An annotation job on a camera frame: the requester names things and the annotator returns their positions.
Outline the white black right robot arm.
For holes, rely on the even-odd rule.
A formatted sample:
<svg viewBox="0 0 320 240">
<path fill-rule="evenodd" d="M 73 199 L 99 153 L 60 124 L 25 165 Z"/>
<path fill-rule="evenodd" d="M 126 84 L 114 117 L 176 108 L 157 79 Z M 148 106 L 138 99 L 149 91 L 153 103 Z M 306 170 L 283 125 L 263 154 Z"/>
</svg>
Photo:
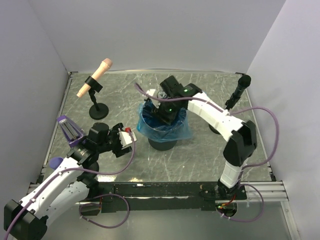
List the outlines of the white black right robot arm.
<svg viewBox="0 0 320 240">
<path fill-rule="evenodd" d="M 160 83 L 165 98 L 155 107 L 155 115 L 171 124 L 181 109 L 205 120 L 226 141 L 223 150 L 225 165 L 218 180 L 217 191 L 223 199 L 230 199 L 239 188 L 242 170 L 257 148 L 256 125 L 232 116 L 227 109 L 214 103 L 193 83 L 183 86 L 174 76 Z"/>
</svg>

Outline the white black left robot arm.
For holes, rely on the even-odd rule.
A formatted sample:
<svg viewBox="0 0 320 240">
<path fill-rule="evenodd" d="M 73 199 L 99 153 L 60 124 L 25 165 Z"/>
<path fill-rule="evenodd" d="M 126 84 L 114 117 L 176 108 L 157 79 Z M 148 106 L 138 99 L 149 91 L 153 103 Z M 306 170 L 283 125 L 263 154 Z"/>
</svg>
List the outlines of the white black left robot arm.
<svg viewBox="0 0 320 240">
<path fill-rule="evenodd" d="M 110 128 L 95 123 L 88 134 L 70 148 L 66 157 L 37 188 L 21 200 L 10 200 L 4 207 L 4 239 L 40 240 L 49 226 L 82 200 L 93 201 L 99 195 L 100 154 L 112 152 L 116 157 L 134 154 L 137 137 L 118 123 Z"/>
</svg>

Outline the dark blue trash bin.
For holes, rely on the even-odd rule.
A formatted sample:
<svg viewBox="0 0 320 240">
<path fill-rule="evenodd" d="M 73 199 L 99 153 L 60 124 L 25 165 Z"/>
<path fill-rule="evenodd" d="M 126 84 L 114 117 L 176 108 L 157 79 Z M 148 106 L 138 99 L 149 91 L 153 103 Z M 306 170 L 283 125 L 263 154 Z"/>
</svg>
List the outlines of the dark blue trash bin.
<svg viewBox="0 0 320 240">
<path fill-rule="evenodd" d="M 148 138 L 149 145 L 157 151 L 168 151 L 172 149 L 176 144 L 177 140 L 158 142 Z"/>
</svg>

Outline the blue detached trash bag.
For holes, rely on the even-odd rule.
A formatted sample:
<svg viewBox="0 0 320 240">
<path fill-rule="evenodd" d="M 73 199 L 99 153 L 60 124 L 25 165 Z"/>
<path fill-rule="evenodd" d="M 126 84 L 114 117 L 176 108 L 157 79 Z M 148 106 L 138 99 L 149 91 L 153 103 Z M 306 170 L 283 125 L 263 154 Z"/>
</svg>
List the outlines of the blue detached trash bag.
<svg viewBox="0 0 320 240">
<path fill-rule="evenodd" d="M 136 129 L 148 139 L 164 143 L 190 139 L 193 136 L 189 127 L 187 111 L 182 108 L 172 124 L 165 124 L 152 115 L 154 105 L 150 100 L 141 103 L 138 107 L 139 120 Z"/>
</svg>

